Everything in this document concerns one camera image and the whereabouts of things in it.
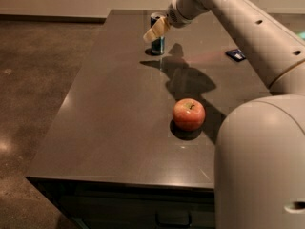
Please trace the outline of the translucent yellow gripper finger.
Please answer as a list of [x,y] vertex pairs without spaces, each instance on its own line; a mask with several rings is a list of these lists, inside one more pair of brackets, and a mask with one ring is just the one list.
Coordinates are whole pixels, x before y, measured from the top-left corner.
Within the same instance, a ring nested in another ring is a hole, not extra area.
[[151,43],[164,36],[170,29],[167,17],[160,17],[153,26],[144,34],[143,39],[146,43]]

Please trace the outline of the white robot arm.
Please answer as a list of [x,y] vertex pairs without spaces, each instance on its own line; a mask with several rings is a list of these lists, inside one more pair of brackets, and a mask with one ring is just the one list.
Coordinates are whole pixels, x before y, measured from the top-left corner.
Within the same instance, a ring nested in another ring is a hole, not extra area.
[[211,11],[270,96],[234,109],[214,154],[216,229],[305,229],[305,44],[249,0],[172,0],[151,42]]

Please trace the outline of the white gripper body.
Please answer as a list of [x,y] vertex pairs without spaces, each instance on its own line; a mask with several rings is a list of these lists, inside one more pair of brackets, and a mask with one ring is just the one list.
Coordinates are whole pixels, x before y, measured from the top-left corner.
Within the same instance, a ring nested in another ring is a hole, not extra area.
[[196,0],[172,0],[166,10],[171,26],[183,28],[204,12],[204,7]]

